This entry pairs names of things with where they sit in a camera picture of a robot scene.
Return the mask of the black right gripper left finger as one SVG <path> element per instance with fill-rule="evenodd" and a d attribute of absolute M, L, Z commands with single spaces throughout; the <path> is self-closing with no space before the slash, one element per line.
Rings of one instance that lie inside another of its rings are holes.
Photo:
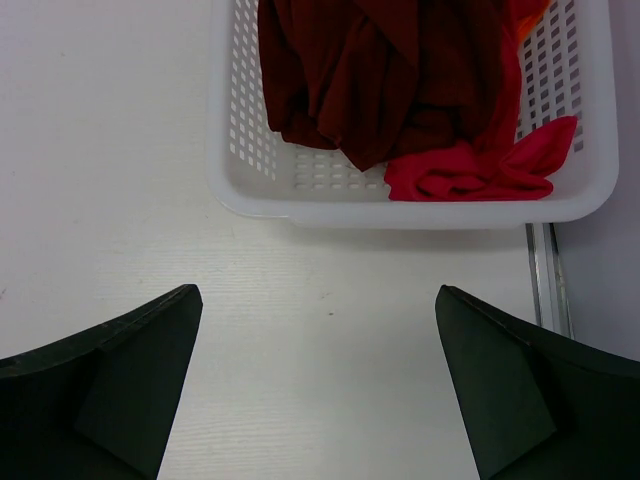
<path fill-rule="evenodd" d="M 2 478 L 157 478 L 202 309 L 186 284 L 2 359 Z"/>

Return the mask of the dark maroon t shirt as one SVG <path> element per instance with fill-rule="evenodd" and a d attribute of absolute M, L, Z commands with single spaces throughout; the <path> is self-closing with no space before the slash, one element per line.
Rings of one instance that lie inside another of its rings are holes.
<path fill-rule="evenodd" d="M 360 170 L 471 140 L 503 87 L 504 1 L 262 1 L 268 124 Z"/>

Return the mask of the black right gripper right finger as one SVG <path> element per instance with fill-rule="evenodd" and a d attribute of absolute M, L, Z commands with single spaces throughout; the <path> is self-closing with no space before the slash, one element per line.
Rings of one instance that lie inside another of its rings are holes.
<path fill-rule="evenodd" d="M 480 478 L 638 478 L 638 362 L 453 286 L 435 313 Z"/>

